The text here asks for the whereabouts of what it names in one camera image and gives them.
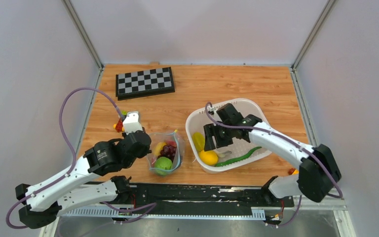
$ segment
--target orange object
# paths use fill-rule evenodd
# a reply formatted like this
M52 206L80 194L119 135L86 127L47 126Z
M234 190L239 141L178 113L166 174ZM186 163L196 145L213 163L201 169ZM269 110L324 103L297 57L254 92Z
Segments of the orange object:
M121 119L118 120L118 123L115 125L114 129L117 132L123 132L124 131L123 121Z
M291 169L288 170L288 174L292 175L292 174L294 174L295 171L296 171L296 169L291 168Z

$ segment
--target lemon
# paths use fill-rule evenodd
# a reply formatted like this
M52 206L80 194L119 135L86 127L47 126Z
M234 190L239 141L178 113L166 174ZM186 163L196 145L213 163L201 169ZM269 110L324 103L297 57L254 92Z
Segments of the lemon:
M214 151L205 152L202 150L200 153L198 153L198 156L206 165L215 165L217 162L219 162L219 157Z
M195 132L192 135L192 141L194 142L194 146L195 146L195 149L197 150L197 152L201 152L204 149L205 138L201 133Z

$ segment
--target grapes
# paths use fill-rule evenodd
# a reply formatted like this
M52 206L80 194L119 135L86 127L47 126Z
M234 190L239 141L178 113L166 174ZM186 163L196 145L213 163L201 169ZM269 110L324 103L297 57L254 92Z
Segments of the grapes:
M174 161L175 154L176 154L176 147L174 147L172 145L165 145L165 146L163 146L162 150L160 151L159 157L167 157L171 161Z

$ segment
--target plastic bag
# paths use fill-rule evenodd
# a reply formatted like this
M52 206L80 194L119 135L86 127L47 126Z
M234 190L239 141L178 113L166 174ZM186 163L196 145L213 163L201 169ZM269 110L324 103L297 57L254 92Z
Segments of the plastic bag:
M149 134L149 136L152 139L152 143L151 143L152 153L147 155L147 159L149 162L149 170L152 173L155 173L155 174L160 175L160 176L166 176L166 175L172 174L182 164L182 159L184 157L184 151L185 151L184 140L178 135L176 130L174 132L171 132L171 133L151 133L151 134ZM156 168L154 166L154 163L157 160L157 156L154 155L155 147L158 145L158 143L168 142L168 141L173 141L177 144L175 157L174 157L174 160L172 162L172 168L169 170Z

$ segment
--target white wall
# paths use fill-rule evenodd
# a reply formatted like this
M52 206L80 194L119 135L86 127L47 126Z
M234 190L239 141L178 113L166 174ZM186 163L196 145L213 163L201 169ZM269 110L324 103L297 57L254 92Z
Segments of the white wall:
M339 0L299 74L357 236L379 236L379 1Z
M14 188L38 183L71 161L59 108L71 90L93 86L97 76L61 1L0 1L0 237L38 236L39 230L6 226ZM66 107L64 125L74 144L90 98L78 94ZM17 210L11 219L20 224Z
M72 0L104 63L291 64L326 0Z

